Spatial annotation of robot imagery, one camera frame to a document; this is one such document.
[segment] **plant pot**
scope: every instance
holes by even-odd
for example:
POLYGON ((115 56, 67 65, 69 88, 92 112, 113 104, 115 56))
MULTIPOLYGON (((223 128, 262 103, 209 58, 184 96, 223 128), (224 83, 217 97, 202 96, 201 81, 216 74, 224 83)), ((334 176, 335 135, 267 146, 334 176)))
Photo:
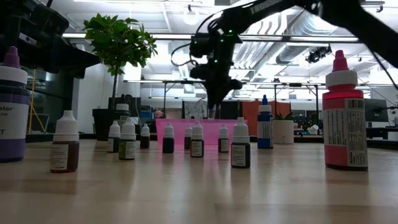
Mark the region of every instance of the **plant pot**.
POLYGON ((294 143, 294 123, 289 120, 274 120, 274 143, 293 144, 294 143))
POLYGON ((98 141, 107 141, 109 127, 114 120, 126 120, 130 117, 130 111, 93 109, 95 136, 98 141))

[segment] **purple bottle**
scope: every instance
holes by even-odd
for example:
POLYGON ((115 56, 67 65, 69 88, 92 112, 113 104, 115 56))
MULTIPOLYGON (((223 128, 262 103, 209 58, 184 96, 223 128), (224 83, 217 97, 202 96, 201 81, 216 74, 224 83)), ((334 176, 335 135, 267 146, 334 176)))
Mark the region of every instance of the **purple bottle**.
POLYGON ((30 91, 27 72, 19 66, 18 49, 10 47, 0 66, 0 162, 24 158, 30 91))

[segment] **purple bottle cap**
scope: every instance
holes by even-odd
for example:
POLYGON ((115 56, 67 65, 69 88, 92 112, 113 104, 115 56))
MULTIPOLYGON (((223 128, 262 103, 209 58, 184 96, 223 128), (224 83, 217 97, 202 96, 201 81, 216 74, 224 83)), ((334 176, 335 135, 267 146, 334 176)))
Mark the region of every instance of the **purple bottle cap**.
POLYGON ((4 61, 2 63, 3 66, 12 67, 12 68, 21 68, 19 66, 19 56, 18 56, 18 48, 15 46, 11 46, 8 49, 7 54, 4 56, 4 61))

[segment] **pink bottle cap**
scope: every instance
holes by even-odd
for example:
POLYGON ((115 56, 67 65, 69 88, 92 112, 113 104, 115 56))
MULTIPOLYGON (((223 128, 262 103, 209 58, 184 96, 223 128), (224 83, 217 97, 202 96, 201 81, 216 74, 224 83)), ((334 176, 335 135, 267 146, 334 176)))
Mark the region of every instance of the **pink bottle cap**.
POLYGON ((8 52, 4 56, 4 61, 3 61, 2 65, 7 66, 7 67, 12 67, 12 68, 20 68, 17 47, 11 46, 8 49, 8 52))
POLYGON ((336 51, 335 60, 333 61, 333 72, 347 71, 347 59, 344 57, 343 50, 336 51))

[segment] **monitor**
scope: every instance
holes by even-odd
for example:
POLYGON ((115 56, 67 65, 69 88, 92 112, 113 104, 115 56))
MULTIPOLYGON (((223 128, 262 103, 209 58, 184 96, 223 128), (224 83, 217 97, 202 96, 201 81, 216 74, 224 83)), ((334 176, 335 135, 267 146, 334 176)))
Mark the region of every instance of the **monitor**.
POLYGON ((388 122, 387 102, 385 100, 365 99, 365 121, 388 122))

